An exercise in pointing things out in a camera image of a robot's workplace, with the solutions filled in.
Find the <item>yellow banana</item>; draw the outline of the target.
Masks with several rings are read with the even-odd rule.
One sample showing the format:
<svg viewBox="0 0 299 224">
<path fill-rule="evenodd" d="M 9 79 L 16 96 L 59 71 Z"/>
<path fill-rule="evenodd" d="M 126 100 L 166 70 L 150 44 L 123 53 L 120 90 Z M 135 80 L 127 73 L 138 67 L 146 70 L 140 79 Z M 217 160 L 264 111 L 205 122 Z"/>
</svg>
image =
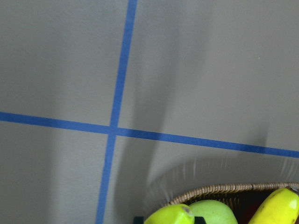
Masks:
<svg viewBox="0 0 299 224">
<path fill-rule="evenodd" d="M 299 217 L 299 190 L 293 187 L 273 191 L 259 206 L 250 224 L 294 224 Z"/>
<path fill-rule="evenodd" d="M 185 204 L 173 204 L 162 207 L 152 213 L 145 224 L 193 224 L 195 215 Z"/>
</svg>

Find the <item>wicker fruit basket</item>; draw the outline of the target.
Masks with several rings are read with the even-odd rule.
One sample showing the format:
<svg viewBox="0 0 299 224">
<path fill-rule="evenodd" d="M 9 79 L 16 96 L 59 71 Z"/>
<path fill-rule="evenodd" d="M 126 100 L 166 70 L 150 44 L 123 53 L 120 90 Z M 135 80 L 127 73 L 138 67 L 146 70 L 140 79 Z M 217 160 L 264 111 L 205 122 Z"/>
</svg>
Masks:
<svg viewBox="0 0 299 224">
<path fill-rule="evenodd" d="M 239 224 L 247 224 L 254 212 L 272 192 L 283 187 L 299 188 L 297 182 L 270 182 L 247 184 L 216 184 L 188 191 L 171 199 L 166 205 L 190 205 L 202 200 L 217 200 L 226 204 Z"/>
</svg>

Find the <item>brown paper table cover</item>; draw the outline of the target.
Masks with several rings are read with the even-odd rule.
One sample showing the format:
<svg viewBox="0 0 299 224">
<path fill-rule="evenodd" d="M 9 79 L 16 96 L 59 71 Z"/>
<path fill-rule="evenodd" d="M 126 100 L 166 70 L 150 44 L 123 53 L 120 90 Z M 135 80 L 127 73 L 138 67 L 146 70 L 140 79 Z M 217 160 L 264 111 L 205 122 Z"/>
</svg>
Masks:
<svg viewBox="0 0 299 224">
<path fill-rule="evenodd" d="M 1 223 L 298 180 L 298 1 L 1 1 Z"/>
</svg>

